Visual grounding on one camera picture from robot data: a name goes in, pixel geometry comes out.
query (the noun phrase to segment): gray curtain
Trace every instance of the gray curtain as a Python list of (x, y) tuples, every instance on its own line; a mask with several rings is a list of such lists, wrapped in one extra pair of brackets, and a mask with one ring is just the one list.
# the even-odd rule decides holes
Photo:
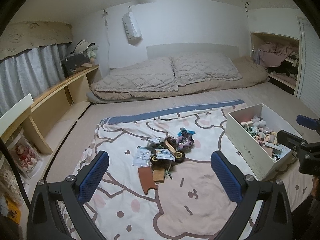
[(0, 62), (0, 117), (31, 93), (33, 99), (63, 80), (66, 44), (26, 50)]

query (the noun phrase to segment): pillow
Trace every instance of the pillow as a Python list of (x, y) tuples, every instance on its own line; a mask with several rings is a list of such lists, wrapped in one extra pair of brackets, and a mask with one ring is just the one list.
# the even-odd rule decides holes
[(98, 92), (178, 91), (172, 61), (168, 57), (150, 59), (110, 70), (106, 77), (92, 84)]
[(242, 78), (231, 59), (223, 53), (193, 52), (172, 57), (178, 86), (208, 80)]

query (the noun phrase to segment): screw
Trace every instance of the screw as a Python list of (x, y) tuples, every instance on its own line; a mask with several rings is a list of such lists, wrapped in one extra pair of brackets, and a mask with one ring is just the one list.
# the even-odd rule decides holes
[(278, 184), (278, 185), (282, 185), (282, 184), (283, 184), (282, 179), (276, 179), (276, 184)]
[(248, 174), (248, 175), (245, 176), (245, 179), (246, 179), (247, 181), (253, 181), (253, 180), (254, 180), (254, 177), (253, 177), (252, 175)]
[(44, 184), (44, 179), (41, 179), (37, 182), (38, 185), (43, 185)]
[(67, 178), (66, 178), (66, 180), (67, 180), (68, 182), (71, 182), (71, 181), (74, 181), (75, 178), (76, 178), (75, 175), (68, 175)]

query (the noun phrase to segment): blue gripper pad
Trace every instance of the blue gripper pad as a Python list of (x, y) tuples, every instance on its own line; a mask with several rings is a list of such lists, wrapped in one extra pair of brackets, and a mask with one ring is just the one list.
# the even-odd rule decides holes
[(246, 188), (242, 172), (237, 166), (232, 165), (220, 151), (212, 153), (211, 168), (217, 175), (229, 199), (239, 204)]
[(100, 151), (89, 165), (84, 166), (77, 175), (78, 201), (89, 202), (97, 189), (103, 175), (109, 167), (109, 155)]
[(301, 114), (297, 116), (297, 124), (307, 127), (311, 130), (317, 130), (319, 126), (319, 123), (316, 119), (312, 119)]

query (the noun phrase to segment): cap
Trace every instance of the cap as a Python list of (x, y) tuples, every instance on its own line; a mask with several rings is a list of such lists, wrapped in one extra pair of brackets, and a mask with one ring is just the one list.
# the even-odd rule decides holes
[(79, 41), (73, 52), (84, 52), (89, 46), (94, 45), (94, 43), (89, 43), (86, 40)]

